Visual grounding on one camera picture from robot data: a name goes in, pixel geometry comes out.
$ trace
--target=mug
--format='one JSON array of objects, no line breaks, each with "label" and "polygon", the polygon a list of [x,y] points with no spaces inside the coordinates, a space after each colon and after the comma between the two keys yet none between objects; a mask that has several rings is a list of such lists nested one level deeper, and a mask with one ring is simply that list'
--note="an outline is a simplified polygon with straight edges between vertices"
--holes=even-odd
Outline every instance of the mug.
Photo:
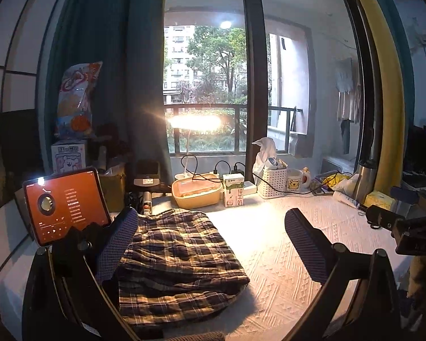
[{"label": "mug", "polygon": [[308,188],[311,183],[311,173],[300,169],[287,169],[287,192],[298,192],[300,189]]}]

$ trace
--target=white tube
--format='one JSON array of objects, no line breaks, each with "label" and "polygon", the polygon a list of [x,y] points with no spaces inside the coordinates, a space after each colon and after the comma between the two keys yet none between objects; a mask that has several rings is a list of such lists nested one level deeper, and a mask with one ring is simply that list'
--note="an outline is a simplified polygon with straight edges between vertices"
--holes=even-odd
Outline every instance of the white tube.
[{"label": "white tube", "polygon": [[333,198],[337,201],[340,201],[346,205],[349,205],[353,208],[358,209],[359,203],[358,201],[355,201],[354,199],[352,199],[351,197],[348,197],[346,194],[339,192],[339,191],[334,191],[333,192]]}]

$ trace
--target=tablet screen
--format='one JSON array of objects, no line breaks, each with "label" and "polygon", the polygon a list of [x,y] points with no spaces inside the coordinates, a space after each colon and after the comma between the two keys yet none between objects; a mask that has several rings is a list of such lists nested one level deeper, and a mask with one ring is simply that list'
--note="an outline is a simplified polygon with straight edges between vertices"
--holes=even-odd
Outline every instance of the tablet screen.
[{"label": "tablet screen", "polygon": [[95,169],[41,177],[24,183],[35,236],[41,246],[66,236],[71,227],[110,224]]}]

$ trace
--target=plaid shirt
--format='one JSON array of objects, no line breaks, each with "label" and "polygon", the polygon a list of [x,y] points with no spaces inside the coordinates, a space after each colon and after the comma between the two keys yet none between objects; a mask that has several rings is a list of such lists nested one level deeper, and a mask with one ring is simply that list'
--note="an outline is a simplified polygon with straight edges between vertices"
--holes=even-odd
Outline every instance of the plaid shirt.
[{"label": "plaid shirt", "polygon": [[200,211],[139,216],[117,270],[120,313],[134,327],[180,325],[224,309],[249,278]]}]

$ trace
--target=curtain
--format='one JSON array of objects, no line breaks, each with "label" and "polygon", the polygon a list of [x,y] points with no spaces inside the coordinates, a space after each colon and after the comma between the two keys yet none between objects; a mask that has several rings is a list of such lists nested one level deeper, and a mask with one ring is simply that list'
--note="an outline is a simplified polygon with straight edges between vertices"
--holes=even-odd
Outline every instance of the curtain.
[{"label": "curtain", "polygon": [[172,182],[162,96],[162,2],[66,0],[48,68],[44,122],[49,148],[55,141],[63,72],[78,63],[102,61],[92,93],[93,127],[112,123],[132,150],[132,165],[157,160],[162,181]]}]

